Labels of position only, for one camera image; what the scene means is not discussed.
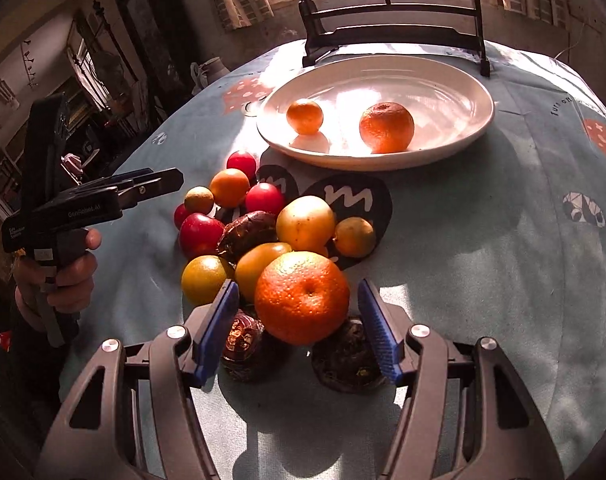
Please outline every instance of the orange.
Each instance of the orange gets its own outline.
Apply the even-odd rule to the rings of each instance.
[[[219,171],[209,183],[209,190],[214,195],[214,202],[230,209],[243,202],[249,189],[250,181],[241,170]]]
[[[414,137],[414,119],[398,103],[378,103],[363,112],[359,133],[372,153],[404,152]]]
[[[194,258],[183,270],[181,290],[194,306],[214,301],[223,282],[234,277],[234,269],[218,256]]]
[[[329,336],[347,317],[350,287],[334,262],[308,251],[286,253],[265,267],[254,307],[265,329],[292,345]]]
[[[323,110],[311,99],[299,99],[288,107],[285,118],[296,133],[314,135],[323,124]]]

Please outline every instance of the light fixture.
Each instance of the light fixture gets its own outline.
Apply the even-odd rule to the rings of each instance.
[[[23,66],[25,67],[25,73],[27,74],[27,85],[33,90],[34,88],[36,88],[36,86],[38,86],[38,83],[34,82],[34,79],[36,78],[36,73],[32,70],[34,58],[30,58],[30,51],[25,50],[23,48],[24,44],[30,46],[30,43],[32,43],[32,40],[24,40],[20,44],[20,53],[22,54]]]
[[[16,95],[14,95],[14,92],[12,92],[12,89],[7,85],[4,79],[0,79],[0,102],[14,110],[17,110],[20,106]]]

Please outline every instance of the lemon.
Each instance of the lemon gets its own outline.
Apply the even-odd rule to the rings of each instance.
[[[183,270],[181,289],[194,306],[214,301],[223,282],[234,278],[234,269],[218,256],[194,258]]]
[[[206,187],[193,187],[185,194],[183,203],[189,213],[202,213],[206,215],[214,207],[214,195]]]

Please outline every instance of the fruit pile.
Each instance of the fruit pile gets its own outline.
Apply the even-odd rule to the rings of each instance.
[[[357,217],[337,224],[318,196],[285,205],[272,184],[251,186],[257,167],[249,153],[233,153],[226,166],[209,187],[190,189],[174,212],[179,245],[189,260],[181,288],[190,303],[211,303],[228,278],[238,284],[243,310],[227,338],[225,370],[237,380],[256,380],[284,360],[288,345],[315,345],[315,362],[326,368],[345,364],[346,349],[357,349],[352,364],[343,367],[353,373],[333,374],[325,368],[321,373],[315,365],[324,384],[339,391],[378,384],[381,373],[365,333],[347,319],[349,284],[326,247],[332,240],[343,256],[364,258],[376,245],[372,225]],[[224,225],[214,218],[215,205],[247,213]],[[329,349],[340,355],[331,358]],[[337,385],[337,377],[345,380]]]

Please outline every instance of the light blue tablecloth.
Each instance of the light blue tablecloth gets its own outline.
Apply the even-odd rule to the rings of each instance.
[[[459,155],[372,175],[389,189],[393,213],[377,251],[346,273],[353,284],[371,278],[384,299],[448,338],[496,337],[570,473],[606,427],[606,110],[561,63],[493,43],[488,51],[490,79],[451,48],[353,46],[329,59],[387,52],[437,59],[478,78],[497,110],[487,134]],[[64,394],[104,339],[150,340],[183,320],[185,260],[173,211],[185,190],[208,185],[229,153],[246,148],[261,165],[280,166],[270,170],[275,182],[287,170],[290,192],[294,181],[302,193],[337,173],[268,149],[254,119],[238,110],[245,86],[294,77],[302,54],[301,42],[283,45],[209,86],[120,168],[175,166],[185,186],[100,226],[96,290]],[[193,397],[224,480],[365,480],[381,468],[404,394],[391,386],[366,397],[334,393],[299,349],[264,384],[236,384],[222,372]],[[149,420],[146,413],[146,427]],[[146,447],[158,472],[150,437]]]

